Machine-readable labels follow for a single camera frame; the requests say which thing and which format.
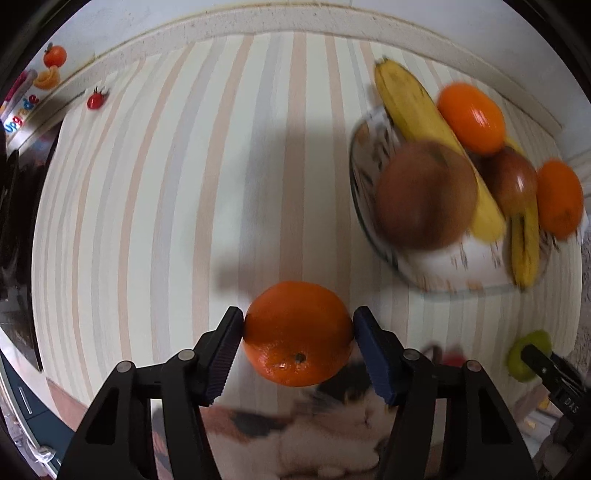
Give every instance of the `banana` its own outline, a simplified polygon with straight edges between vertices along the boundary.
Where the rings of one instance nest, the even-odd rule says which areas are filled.
[[[506,221],[480,174],[421,83],[393,60],[375,66],[375,84],[390,117],[407,140],[435,140],[464,156],[476,176],[478,201],[470,232],[493,243],[505,235]]]
[[[540,266],[538,205],[532,200],[521,215],[511,217],[511,267],[518,287],[531,287]]]

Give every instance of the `silver screw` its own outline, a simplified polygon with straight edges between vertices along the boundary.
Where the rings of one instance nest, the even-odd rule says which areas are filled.
[[[183,362],[187,362],[189,360],[191,360],[193,357],[195,356],[195,352],[193,352],[190,348],[187,348],[185,350],[181,350],[178,353],[178,357],[183,361]]]
[[[480,370],[482,370],[482,365],[476,360],[468,360],[466,362],[466,368],[470,372],[479,372]]]
[[[117,364],[117,371],[120,374],[124,374],[125,372],[129,372],[129,370],[131,370],[131,362],[128,362],[127,360],[123,360],[122,362],[119,362]]]
[[[402,353],[403,357],[406,360],[410,360],[411,362],[414,362],[415,360],[418,360],[421,356],[420,353],[418,353],[414,348],[407,348],[403,353]]]

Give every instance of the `plate of fruit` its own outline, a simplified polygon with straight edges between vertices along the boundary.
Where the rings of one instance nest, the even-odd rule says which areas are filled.
[[[384,105],[353,132],[350,183],[376,253],[423,291],[531,287],[553,237],[540,231],[540,173],[507,139],[501,110],[459,82],[436,104],[392,60],[376,65],[375,81]]]

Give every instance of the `green fruit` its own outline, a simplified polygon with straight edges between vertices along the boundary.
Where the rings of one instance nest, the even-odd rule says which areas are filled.
[[[518,339],[507,355],[509,375],[518,382],[529,382],[535,378],[535,372],[521,359],[521,351],[529,344],[534,345],[545,356],[552,354],[552,341],[545,330],[536,330]]]

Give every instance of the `brown round fruit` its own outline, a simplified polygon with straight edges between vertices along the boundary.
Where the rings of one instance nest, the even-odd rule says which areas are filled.
[[[506,217],[525,211],[535,200],[538,176],[530,161],[505,147],[480,164],[480,175]]]
[[[376,215],[384,236],[396,247],[435,250],[466,231],[477,195],[466,158],[437,142],[408,142],[379,178]]]

